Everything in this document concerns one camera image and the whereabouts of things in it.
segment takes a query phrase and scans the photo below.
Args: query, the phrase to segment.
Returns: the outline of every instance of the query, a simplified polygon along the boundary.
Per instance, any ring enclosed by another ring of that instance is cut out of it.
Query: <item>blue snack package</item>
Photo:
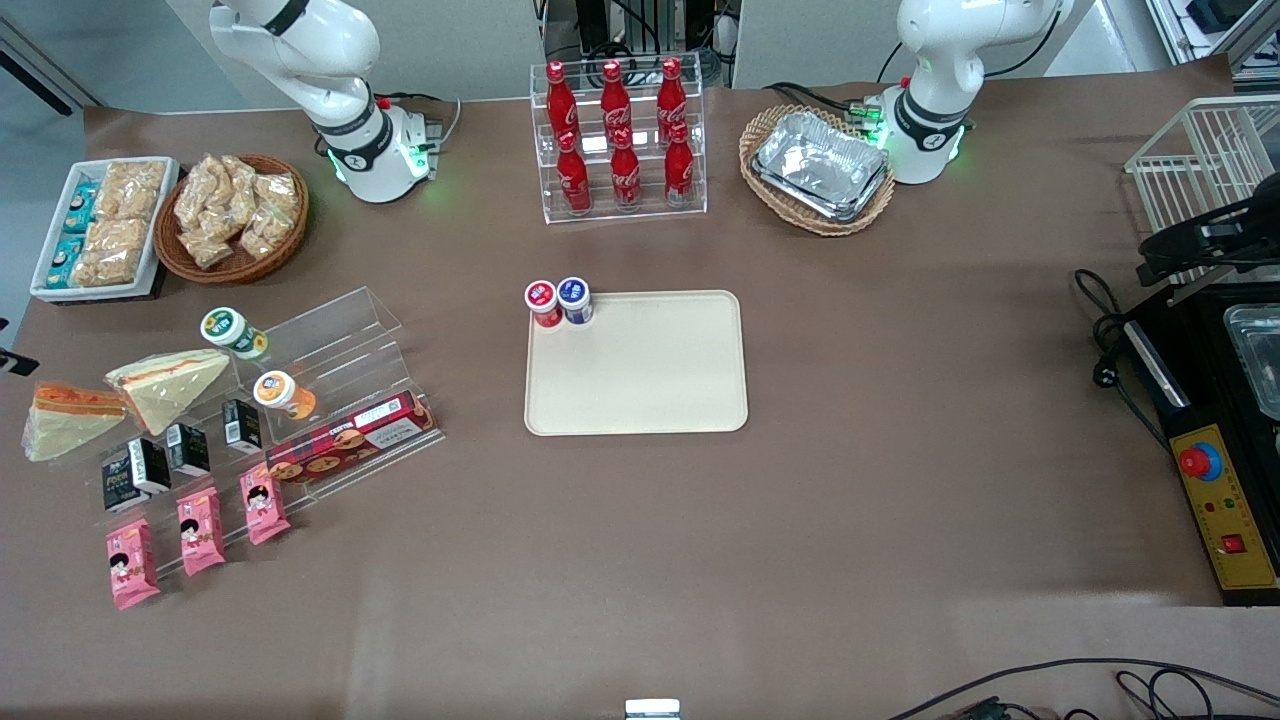
[[[93,181],[84,181],[76,186],[70,206],[67,209],[67,220],[63,223],[63,232],[81,234],[88,229],[88,223],[93,219],[97,184]]]
[[[49,264],[49,274],[45,277],[45,287],[49,290],[64,290],[76,287],[70,281],[72,268],[84,249],[84,238],[81,236],[63,236],[54,247],[54,261]]]

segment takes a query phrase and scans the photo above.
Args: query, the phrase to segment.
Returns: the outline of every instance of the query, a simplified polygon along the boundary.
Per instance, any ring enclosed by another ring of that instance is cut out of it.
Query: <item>pink snack package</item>
[[[241,497],[244,500],[248,539],[253,544],[260,544],[289,528],[289,521],[284,519],[280,483],[268,471],[266,462],[241,475]]]
[[[218,488],[205,488],[178,501],[178,530],[182,533],[182,566],[188,577],[227,562]]]
[[[111,600],[116,607],[125,610],[160,594],[151,527],[146,520],[129,523],[106,536],[106,555],[111,566]]]

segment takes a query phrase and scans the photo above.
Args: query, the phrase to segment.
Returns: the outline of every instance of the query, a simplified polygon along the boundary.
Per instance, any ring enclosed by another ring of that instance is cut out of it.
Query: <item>bottle cap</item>
[[[556,307],[556,286],[548,281],[534,281],[525,288],[525,305],[534,313],[548,313]]]
[[[557,295],[566,310],[581,310],[591,302],[591,288],[582,278],[562,279]]]
[[[279,370],[271,370],[253,383],[253,400],[264,407],[284,407],[297,391],[298,383],[293,378]]]
[[[244,315],[230,307],[214,307],[200,322],[200,334],[219,347],[234,345],[247,328]]]

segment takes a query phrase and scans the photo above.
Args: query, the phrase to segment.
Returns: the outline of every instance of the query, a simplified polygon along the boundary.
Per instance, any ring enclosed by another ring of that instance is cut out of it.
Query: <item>sandwich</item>
[[[124,415],[114,392],[40,383],[27,411],[22,447],[32,462],[51,460],[114,428]]]
[[[152,355],[106,374],[124,405],[151,434],[159,436],[180,418],[227,365],[228,356],[218,350],[192,350]]]

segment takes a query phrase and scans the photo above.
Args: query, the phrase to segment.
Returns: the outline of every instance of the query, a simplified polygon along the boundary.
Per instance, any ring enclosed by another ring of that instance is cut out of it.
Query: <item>small bottle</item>
[[[230,350],[241,360],[256,360],[266,352],[266,334],[230,307],[210,310],[200,322],[200,334],[218,347]]]
[[[253,383],[253,400],[262,407],[284,410],[292,420],[306,420],[316,410],[315,393],[279,370],[264,373]]]
[[[680,58],[662,61],[662,87],[658,88],[658,147],[671,142],[672,126],[685,122],[685,86],[680,83]]]
[[[591,288],[582,278],[564,278],[557,288],[564,319],[573,325],[591,322]]]
[[[591,211],[591,187],[586,181],[586,163],[577,154],[573,136],[559,136],[561,156],[556,170],[561,176],[561,191],[568,204],[568,214],[580,218]]]
[[[525,288],[525,305],[534,315],[534,322],[544,328],[559,325],[564,313],[561,311],[556,301],[556,286],[548,281],[534,281]]]
[[[604,137],[611,149],[626,129],[627,145],[631,145],[631,96],[622,87],[622,64],[617,60],[604,61],[604,91],[600,94],[600,113],[604,115]]]
[[[613,174],[613,200],[620,213],[635,213],[640,209],[640,158],[631,149],[631,128],[622,128],[613,136],[613,158],[609,169]]]
[[[547,118],[552,123],[552,135],[558,141],[561,136],[568,133],[576,145],[582,133],[577,126],[577,100],[564,83],[564,63],[559,60],[547,63],[547,81],[550,83],[547,91]]]
[[[694,200],[694,152],[689,149],[689,126],[671,126],[667,147],[667,205],[687,208]]]

